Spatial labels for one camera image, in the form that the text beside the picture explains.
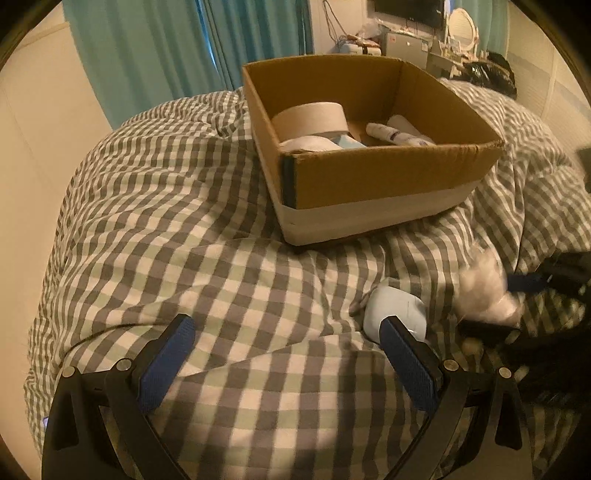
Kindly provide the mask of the teal curtain by wardrobe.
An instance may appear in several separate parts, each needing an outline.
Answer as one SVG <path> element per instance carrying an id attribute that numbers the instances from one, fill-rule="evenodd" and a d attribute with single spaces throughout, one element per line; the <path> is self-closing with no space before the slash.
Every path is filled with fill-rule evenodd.
<path id="1" fill-rule="evenodd" d="M 506 0 L 478 2 L 478 27 L 483 50 L 506 54 L 509 37 L 508 4 Z"/>

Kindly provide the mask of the white tube in box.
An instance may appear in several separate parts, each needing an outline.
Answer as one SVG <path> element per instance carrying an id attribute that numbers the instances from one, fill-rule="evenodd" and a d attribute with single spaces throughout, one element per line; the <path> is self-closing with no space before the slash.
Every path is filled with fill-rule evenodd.
<path id="1" fill-rule="evenodd" d="M 408 133 L 416 137 L 422 136 L 422 133 L 402 115 L 393 115 L 388 120 L 387 125 L 391 128 L 395 128 L 401 132 Z"/>

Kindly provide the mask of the black wall television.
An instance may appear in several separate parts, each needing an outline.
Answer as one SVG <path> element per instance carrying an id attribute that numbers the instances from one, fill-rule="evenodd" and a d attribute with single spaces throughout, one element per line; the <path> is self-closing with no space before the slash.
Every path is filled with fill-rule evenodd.
<path id="1" fill-rule="evenodd" d="M 374 0 L 374 9 L 440 29 L 444 23 L 444 0 Z"/>

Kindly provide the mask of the teal window curtain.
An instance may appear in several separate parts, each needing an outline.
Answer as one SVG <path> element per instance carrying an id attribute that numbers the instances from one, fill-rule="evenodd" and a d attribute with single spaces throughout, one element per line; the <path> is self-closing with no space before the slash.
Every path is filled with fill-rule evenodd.
<path id="1" fill-rule="evenodd" d="M 311 54 L 306 1 L 74 0 L 63 4 L 109 125 L 170 100 L 242 86 L 242 66 Z"/>

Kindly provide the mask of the white tape roll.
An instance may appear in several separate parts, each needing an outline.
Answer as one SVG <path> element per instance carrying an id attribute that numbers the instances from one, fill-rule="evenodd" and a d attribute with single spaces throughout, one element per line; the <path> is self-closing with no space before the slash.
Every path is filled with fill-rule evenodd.
<path id="1" fill-rule="evenodd" d="M 304 136 L 334 138 L 349 133 L 344 108 L 335 102 L 312 102 L 290 107 L 271 119 L 280 141 Z"/>

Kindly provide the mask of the white cloth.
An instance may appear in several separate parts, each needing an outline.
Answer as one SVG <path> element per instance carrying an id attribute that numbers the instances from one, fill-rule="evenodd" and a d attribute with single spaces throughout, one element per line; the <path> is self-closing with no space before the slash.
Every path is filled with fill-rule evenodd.
<path id="1" fill-rule="evenodd" d="M 315 153 L 342 150 L 342 147 L 329 138 L 308 135 L 280 142 L 283 153 Z"/>

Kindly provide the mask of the blue white tissue pack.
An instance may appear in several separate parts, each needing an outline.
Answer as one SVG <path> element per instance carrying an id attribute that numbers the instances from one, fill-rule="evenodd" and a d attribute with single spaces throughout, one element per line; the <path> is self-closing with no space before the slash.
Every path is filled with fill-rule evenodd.
<path id="1" fill-rule="evenodd" d="M 366 147 L 365 144 L 360 143 L 358 140 L 349 135 L 336 136 L 335 138 L 332 138 L 332 142 L 334 142 L 335 145 L 338 145 L 339 148 L 342 149 L 360 149 Z"/>

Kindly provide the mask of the white suitcase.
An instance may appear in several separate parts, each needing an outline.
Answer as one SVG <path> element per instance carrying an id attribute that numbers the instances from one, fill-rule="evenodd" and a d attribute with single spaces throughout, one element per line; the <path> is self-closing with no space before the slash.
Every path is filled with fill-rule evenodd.
<path id="1" fill-rule="evenodd" d="M 335 53 L 348 55 L 382 56 L 382 49 L 373 40 L 344 40 L 335 45 Z"/>

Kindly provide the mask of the white purple toothpaste tube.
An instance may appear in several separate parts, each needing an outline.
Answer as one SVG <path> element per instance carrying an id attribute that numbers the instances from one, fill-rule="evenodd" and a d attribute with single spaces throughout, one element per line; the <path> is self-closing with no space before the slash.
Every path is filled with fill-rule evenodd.
<path id="1" fill-rule="evenodd" d="M 434 146 L 434 143 L 430 140 L 426 140 L 384 124 L 368 123 L 366 126 L 366 132 L 370 137 L 397 146 Z"/>

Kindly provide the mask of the black garbage bags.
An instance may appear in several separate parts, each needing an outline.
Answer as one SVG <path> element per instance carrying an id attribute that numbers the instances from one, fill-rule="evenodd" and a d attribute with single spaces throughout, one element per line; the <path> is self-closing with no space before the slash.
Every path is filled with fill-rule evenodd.
<path id="1" fill-rule="evenodd" d="M 465 63 L 458 79 L 517 99 L 515 74 L 509 62 L 499 53 L 488 52 L 484 60 Z"/>

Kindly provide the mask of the white louvered wardrobe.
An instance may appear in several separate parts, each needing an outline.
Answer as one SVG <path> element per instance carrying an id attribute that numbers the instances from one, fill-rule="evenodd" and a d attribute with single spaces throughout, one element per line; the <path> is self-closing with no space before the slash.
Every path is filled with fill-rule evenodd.
<path id="1" fill-rule="evenodd" d="M 547 124 L 573 157 L 590 145 L 590 104 L 566 62 L 543 31 L 510 3 L 507 58 L 517 101 Z"/>

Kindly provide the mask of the grey checkered duvet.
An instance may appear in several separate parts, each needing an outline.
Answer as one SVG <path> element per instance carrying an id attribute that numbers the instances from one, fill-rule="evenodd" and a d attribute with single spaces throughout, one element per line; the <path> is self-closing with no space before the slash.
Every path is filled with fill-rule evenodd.
<path id="1" fill-rule="evenodd" d="M 438 355 L 481 371 L 495 360 L 464 355 L 452 307 L 473 251 L 528 272 L 590 246 L 589 194 L 550 129 L 450 89 L 505 140 L 501 159 L 458 207 L 322 250 L 283 242 L 242 90 L 161 104 L 100 141 L 68 186 L 29 333 L 35 445 L 64 367 L 108 369 L 183 313 L 200 335 L 151 420 L 189 477 L 383 478 L 424 417 L 363 335 L 370 291 L 420 297 Z"/>

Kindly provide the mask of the silver mini fridge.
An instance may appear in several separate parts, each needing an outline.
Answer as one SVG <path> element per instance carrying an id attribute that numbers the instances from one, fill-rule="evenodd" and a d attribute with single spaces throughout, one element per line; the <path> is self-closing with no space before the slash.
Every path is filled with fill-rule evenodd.
<path id="1" fill-rule="evenodd" d="M 389 32 L 384 36 L 385 55 L 409 62 L 419 62 L 429 51 L 429 44 L 420 37 Z"/>

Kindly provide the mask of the open cardboard box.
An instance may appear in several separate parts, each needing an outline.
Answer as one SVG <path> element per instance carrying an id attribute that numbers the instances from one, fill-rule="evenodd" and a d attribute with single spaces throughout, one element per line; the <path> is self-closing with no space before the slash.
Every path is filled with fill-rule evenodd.
<path id="1" fill-rule="evenodd" d="M 400 59 L 293 56 L 246 64 L 242 77 L 267 189 L 290 245 L 358 236 L 450 209 L 503 152 L 502 138 L 473 107 Z M 348 134 L 366 147 L 281 152 L 271 119 L 312 102 L 341 104 Z M 393 115 L 434 146 L 397 146 L 367 134 L 368 123 L 387 125 Z"/>

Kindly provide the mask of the oval white vanity mirror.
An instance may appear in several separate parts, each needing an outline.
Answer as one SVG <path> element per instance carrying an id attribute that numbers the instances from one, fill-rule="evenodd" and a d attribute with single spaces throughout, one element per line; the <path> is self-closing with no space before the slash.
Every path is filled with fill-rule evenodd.
<path id="1" fill-rule="evenodd" d="M 460 52 L 467 53 L 478 46 L 478 28 L 467 10 L 454 9 L 448 16 L 447 30 L 450 45 Z"/>

